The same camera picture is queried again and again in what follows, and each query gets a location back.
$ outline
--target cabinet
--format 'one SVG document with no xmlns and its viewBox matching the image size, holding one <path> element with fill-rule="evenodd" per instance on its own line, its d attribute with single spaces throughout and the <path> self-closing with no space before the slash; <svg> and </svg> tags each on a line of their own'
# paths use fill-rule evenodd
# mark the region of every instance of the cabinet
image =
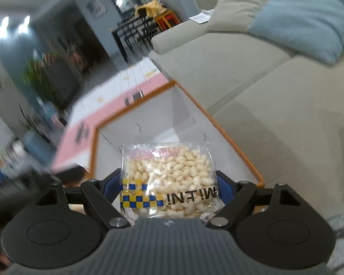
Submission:
<svg viewBox="0 0 344 275">
<path fill-rule="evenodd" d="M 80 89 L 80 83 L 63 59 L 44 69 L 48 80 L 68 102 Z"/>
</svg>

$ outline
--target pink mat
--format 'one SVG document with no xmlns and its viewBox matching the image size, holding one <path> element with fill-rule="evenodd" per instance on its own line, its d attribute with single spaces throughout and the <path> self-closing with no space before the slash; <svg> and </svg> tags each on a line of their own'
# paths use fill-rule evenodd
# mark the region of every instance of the pink mat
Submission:
<svg viewBox="0 0 344 275">
<path fill-rule="evenodd" d="M 65 133 L 61 138 L 56 157 L 52 164 L 52 170 L 54 172 L 63 170 L 65 164 L 68 165 L 71 163 L 72 159 L 82 152 L 88 151 L 88 157 L 90 157 L 90 149 L 92 147 L 92 141 L 97 125 L 110 116 L 123 110 L 126 107 L 125 100 L 127 98 L 129 102 L 132 103 L 134 94 L 142 92 L 142 95 L 146 96 L 166 83 L 168 83 L 168 80 L 164 75 L 159 73 L 119 95 L 117 98 L 109 101 L 96 112 L 83 118 L 80 122 L 71 125 L 67 130 L 65 130 Z"/>
</svg>

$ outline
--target framed picture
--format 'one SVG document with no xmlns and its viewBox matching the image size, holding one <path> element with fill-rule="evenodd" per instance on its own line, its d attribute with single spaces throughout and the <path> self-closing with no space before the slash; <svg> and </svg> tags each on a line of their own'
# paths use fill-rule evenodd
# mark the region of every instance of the framed picture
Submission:
<svg viewBox="0 0 344 275">
<path fill-rule="evenodd" d="M 93 0 L 89 2 L 86 7 L 95 20 L 101 18 L 107 13 L 106 7 L 103 5 L 101 0 Z"/>
</svg>

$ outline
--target transparent packaging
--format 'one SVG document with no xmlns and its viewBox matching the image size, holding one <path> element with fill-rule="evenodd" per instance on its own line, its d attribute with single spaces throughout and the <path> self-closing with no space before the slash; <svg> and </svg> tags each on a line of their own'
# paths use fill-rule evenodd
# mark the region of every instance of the transparent packaging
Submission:
<svg viewBox="0 0 344 275">
<path fill-rule="evenodd" d="M 208 220 L 222 207 L 207 143 L 122 146 L 121 213 Z"/>
</svg>

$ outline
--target light blue blanket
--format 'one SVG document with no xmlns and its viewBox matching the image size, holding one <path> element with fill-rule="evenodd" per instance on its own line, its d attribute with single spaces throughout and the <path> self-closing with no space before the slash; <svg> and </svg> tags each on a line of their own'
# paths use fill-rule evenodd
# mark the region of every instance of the light blue blanket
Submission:
<svg viewBox="0 0 344 275">
<path fill-rule="evenodd" d="M 344 0 L 270 0 L 249 33 L 334 64 L 344 51 Z"/>
</svg>

